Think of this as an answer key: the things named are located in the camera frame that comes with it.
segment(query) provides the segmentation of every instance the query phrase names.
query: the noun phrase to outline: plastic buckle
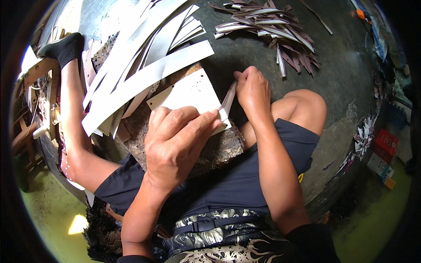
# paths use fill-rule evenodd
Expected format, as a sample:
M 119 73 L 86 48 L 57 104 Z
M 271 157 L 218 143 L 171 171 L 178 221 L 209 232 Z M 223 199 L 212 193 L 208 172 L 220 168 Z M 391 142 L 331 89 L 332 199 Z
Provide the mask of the plastic buckle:
M 193 224 L 193 233 L 203 232 L 215 228 L 215 221 L 198 221 Z

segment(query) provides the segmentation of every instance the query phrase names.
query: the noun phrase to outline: fingernail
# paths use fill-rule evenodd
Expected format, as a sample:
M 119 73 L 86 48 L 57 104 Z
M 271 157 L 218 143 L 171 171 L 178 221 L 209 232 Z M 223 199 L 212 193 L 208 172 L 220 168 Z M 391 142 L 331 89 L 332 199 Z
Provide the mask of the fingernail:
M 221 120 L 215 120 L 213 122 L 213 129 L 214 130 L 218 129 L 221 126 L 221 124 L 222 124 L 222 121 Z

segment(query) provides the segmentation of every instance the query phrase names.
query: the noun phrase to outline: cardboard box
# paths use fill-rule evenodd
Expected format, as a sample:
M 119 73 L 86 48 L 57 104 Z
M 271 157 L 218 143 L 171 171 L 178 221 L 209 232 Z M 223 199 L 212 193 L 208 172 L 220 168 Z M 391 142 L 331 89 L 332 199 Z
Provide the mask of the cardboard box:
M 388 165 L 391 163 L 399 140 L 384 129 L 380 129 L 374 141 L 374 152 L 381 157 Z
M 393 176 L 394 170 L 376 153 L 371 155 L 367 167 L 380 176 L 382 183 L 385 182 L 387 177 L 391 178 Z

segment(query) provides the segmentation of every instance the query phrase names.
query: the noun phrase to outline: right hand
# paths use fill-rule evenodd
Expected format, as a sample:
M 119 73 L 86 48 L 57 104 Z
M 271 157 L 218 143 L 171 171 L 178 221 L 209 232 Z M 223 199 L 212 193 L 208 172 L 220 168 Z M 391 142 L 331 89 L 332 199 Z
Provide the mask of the right hand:
M 263 74 L 255 66 L 250 66 L 243 73 L 235 71 L 234 77 L 238 82 L 238 102 L 249 121 L 262 116 L 272 116 L 269 83 Z
M 199 114 L 192 106 L 152 111 L 145 138 L 145 178 L 171 192 L 187 177 L 209 137 L 221 126 L 216 109 Z

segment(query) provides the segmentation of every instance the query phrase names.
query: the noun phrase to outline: red box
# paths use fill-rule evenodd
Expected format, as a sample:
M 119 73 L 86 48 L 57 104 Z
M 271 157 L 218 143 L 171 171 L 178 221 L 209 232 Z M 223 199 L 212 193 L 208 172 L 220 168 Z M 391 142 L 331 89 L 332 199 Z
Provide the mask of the red box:
M 374 141 L 374 152 L 380 156 L 387 164 L 393 159 L 396 153 L 396 146 L 399 142 L 392 134 L 384 129 L 380 129 L 376 140 Z

